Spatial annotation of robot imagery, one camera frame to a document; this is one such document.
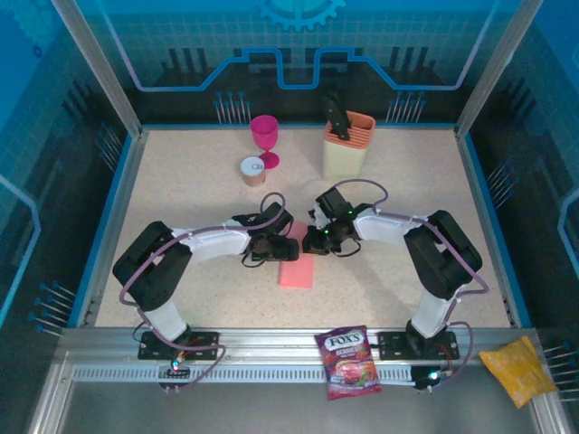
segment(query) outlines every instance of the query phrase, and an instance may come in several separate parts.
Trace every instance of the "speckled tabletop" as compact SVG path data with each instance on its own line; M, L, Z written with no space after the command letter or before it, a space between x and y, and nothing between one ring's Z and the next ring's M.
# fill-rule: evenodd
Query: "speckled tabletop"
M265 184L246 186L239 165L260 150L248 130L152 131L119 237L115 260L151 222L171 228L222 223L256 212L264 194L282 192L296 220L332 183L321 179L322 128L281 129L274 152L280 165ZM383 209L407 214L449 211L479 250L485 296L465 297L453 319L473 326L508 326L487 244L450 130L377 129L362 177L390 192ZM340 187L348 201L371 203L380 192L369 184ZM315 258L312 289L281 288L280 265L247 269L240 257L221 257L187 268L175 302L191 326L311 328L403 327L418 306L421 283L406 248L367 241L349 259ZM110 275L97 326L135 326L137 313L119 303L120 284Z

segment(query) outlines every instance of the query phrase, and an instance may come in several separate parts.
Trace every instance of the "gear logo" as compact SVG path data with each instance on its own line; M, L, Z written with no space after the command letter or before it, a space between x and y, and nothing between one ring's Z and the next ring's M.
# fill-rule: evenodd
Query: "gear logo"
M345 0L260 0L259 8L261 16L273 25L300 32L304 28L314 30L315 24L326 25L326 19L336 17L337 9L345 5Z
M1 10L12 13L24 34L34 42L34 54L42 55L42 47L50 41L54 30L54 15L50 1L0 0Z

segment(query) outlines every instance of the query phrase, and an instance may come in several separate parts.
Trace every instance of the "pink wine glass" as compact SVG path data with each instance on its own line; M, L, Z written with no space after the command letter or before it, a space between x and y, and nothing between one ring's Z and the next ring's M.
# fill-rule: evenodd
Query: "pink wine glass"
M259 149L265 151L260 158L266 169L273 169L280 163L278 155L270 152L278 141L279 128L278 120L270 115L258 116L250 124L253 141Z

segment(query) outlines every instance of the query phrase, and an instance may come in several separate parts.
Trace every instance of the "yellow snack bag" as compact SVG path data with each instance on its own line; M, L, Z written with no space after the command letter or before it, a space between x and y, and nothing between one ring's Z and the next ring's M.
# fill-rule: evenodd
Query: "yellow snack bag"
M479 356L518 409L535 395L558 390L543 371L535 348L526 336L500 350L481 351Z

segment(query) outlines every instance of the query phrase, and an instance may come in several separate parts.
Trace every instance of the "pink sponge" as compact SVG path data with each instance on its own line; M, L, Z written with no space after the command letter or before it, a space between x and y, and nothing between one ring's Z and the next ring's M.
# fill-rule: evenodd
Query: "pink sponge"
M308 225L294 222L289 231L289 238L299 241L299 259L292 262L281 262L280 285L288 288L311 288L314 283L314 255L303 252L301 241L308 233Z

